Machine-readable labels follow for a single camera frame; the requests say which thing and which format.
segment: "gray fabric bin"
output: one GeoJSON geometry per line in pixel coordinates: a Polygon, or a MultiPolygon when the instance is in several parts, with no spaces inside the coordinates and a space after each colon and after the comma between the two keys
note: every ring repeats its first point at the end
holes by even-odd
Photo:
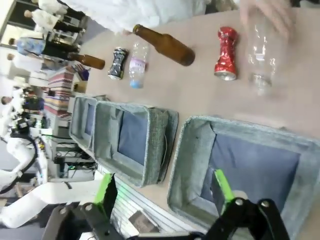
{"type": "MultiPolygon", "coordinates": [[[[207,229],[218,217],[210,193],[214,169],[222,169],[232,190],[245,192],[252,202],[273,199],[295,239],[318,192],[320,142],[248,122],[189,118],[174,156],[167,202],[207,229]]],[[[251,238],[241,229],[234,239],[251,238]]]]}
{"type": "Polygon", "coordinates": [[[75,97],[69,135],[84,151],[92,152],[95,108],[99,100],[105,99],[105,95],[75,97]]]}
{"type": "Polygon", "coordinates": [[[177,126],[176,112],[99,101],[92,138],[94,157],[137,187],[156,184],[166,173],[177,126]]]}

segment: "clear plastic bottle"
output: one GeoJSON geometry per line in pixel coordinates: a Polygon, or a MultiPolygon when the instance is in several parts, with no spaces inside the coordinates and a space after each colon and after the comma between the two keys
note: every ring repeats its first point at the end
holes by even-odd
{"type": "Polygon", "coordinates": [[[249,81],[259,95],[265,95],[274,84],[275,73],[283,61],[286,44],[271,21],[259,10],[251,13],[249,24],[249,81]]]}
{"type": "Polygon", "coordinates": [[[135,42],[129,65],[130,86],[134,89],[144,87],[144,75],[148,64],[149,43],[140,39],[135,42]]]}

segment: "beige table surface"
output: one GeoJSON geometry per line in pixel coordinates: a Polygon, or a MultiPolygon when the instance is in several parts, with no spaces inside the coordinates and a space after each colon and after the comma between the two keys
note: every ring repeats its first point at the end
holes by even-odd
{"type": "MultiPolygon", "coordinates": [[[[112,32],[106,31],[84,44],[81,50],[84,54],[106,61],[103,70],[91,70],[87,93],[106,94],[113,102],[139,103],[178,111],[176,140],[182,124],[192,115],[219,115],[274,128],[286,127],[302,135],[320,138],[319,10],[297,10],[295,42],[290,46],[285,68],[275,83],[276,94],[273,97],[257,96],[246,80],[246,40],[239,12],[198,16],[183,22],[169,23],[156,30],[171,34],[191,46],[196,53],[194,63],[189,67],[181,66],[152,48],[144,88],[133,89],[129,85],[129,61],[125,65],[123,80],[110,79],[108,69],[113,62],[114,48],[125,47],[131,50],[138,37],[114,36],[112,32]],[[236,81],[227,82],[214,76],[214,65],[220,52],[217,32],[221,26],[233,27],[241,36],[236,48],[240,73],[236,81]]],[[[172,161],[163,183],[136,188],[165,210],[169,210],[167,191],[171,169],[172,161]]],[[[319,239],[319,200],[320,196],[316,198],[317,203],[299,239],[319,239]]]]}

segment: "white lab coat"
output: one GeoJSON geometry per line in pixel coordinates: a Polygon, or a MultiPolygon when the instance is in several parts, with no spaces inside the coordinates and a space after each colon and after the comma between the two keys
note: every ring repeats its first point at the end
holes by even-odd
{"type": "Polygon", "coordinates": [[[40,9],[49,14],[65,15],[68,9],[68,6],[59,3],[57,0],[39,0],[38,5],[40,9]]]}
{"type": "Polygon", "coordinates": [[[47,31],[52,31],[59,20],[58,17],[40,9],[32,12],[32,19],[35,24],[43,27],[47,31]]]}
{"type": "Polygon", "coordinates": [[[154,28],[203,15],[208,0],[62,0],[103,27],[132,32],[136,24],[154,28]]]}
{"type": "Polygon", "coordinates": [[[18,53],[14,56],[12,62],[18,69],[23,69],[28,72],[39,72],[42,68],[42,63],[44,60],[42,58],[25,56],[18,53]]]}

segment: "beer bottle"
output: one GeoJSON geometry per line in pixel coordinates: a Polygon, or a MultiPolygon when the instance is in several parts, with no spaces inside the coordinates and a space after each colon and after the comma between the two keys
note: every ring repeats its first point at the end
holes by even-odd
{"type": "Polygon", "coordinates": [[[155,50],[183,66],[190,66],[195,60],[195,52],[169,34],[161,34],[140,24],[134,26],[135,35],[154,46],[155,50]]]}
{"type": "Polygon", "coordinates": [[[70,58],[72,61],[78,61],[85,66],[95,68],[95,69],[103,69],[105,67],[105,60],[100,58],[90,56],[90,55],[80,55],[80,54],[70,54],[70,58]]]}

